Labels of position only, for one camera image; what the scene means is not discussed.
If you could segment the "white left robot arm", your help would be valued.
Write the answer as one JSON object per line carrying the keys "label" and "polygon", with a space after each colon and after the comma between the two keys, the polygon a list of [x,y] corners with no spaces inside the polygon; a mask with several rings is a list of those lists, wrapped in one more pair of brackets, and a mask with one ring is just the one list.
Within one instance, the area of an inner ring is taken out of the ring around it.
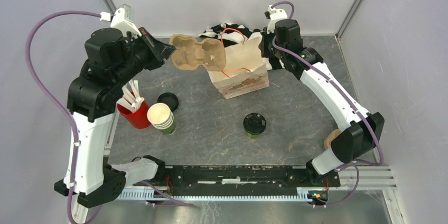
{"label": "white left robot arm", "polygon": [[68,90],[67,108],[76,126],[69,167],[54,189],[64,196],[72,192],[80,205],[93,208],[114,201],[126,186],[143,180],[157,186],[165,181],[164,162],[157,158],[109,165],[104,151],[123,86],[142,70],[160,68],[175,47],[143,27],[136,36],[108,27],[94,31],[85,50],[88,58]]}

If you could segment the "green paper coffee cup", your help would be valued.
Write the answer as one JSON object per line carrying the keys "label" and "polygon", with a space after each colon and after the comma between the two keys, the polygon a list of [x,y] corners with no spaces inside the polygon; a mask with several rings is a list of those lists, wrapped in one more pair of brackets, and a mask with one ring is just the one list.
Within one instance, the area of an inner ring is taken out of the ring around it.
{"label": "green paper coffee cup", "polygon": [[257,139],[261,136],[261,134],[252,134],[250,132],[245,132],[245,135],[249,138],[249,139]]}

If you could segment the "black plastic cup lid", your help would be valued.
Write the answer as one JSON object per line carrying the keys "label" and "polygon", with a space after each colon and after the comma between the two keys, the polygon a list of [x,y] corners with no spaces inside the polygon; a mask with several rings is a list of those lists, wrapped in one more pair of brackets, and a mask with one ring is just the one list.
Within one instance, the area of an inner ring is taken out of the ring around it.
{"label": "black plastic cup lid", "polygon": [[243,128],[250,135],[262,134],[267,125],[266,119],[260,113],[250,113],[243,120]]}

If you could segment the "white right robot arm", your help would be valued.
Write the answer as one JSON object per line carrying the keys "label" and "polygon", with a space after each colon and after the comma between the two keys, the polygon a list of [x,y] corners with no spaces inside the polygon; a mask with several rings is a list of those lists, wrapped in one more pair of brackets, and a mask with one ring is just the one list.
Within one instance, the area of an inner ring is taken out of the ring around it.
{"label": "white right robot arm", "polygon": [[359,161],[379,147],[385,119],[371,113],[342,87],[322,56],[303,44],[298,21],[284,18],[270,21],[259,45],[263,57],[275,56],[284,68],[305,84],[324,104],[341,133],[320,155],[306,164],[305,179],[318,186],[326,174]]}

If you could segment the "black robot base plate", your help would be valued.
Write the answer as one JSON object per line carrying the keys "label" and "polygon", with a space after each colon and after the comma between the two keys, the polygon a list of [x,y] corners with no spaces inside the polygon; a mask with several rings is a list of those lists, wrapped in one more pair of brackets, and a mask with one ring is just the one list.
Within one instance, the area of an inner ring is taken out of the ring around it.
{"label": "black robot base plate", "polygon": [[310,166],[292,165],[159,165],[148,182],[171,196],[292,195],[297,188],[337,188],[338,174],[314,174]]}

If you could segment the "brown paper takeout bag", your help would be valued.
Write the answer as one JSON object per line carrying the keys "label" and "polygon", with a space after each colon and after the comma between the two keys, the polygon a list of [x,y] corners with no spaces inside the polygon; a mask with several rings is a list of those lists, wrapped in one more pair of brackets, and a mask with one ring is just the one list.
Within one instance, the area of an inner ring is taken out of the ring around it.
{"label": "brown paper takeout bag", "polygon": [[267,65],[259,49],[261,41],[262,35],[255,32],[244,43],[225,48],[225,68],[208,72],[212,84],[225,99],[269,86]]}

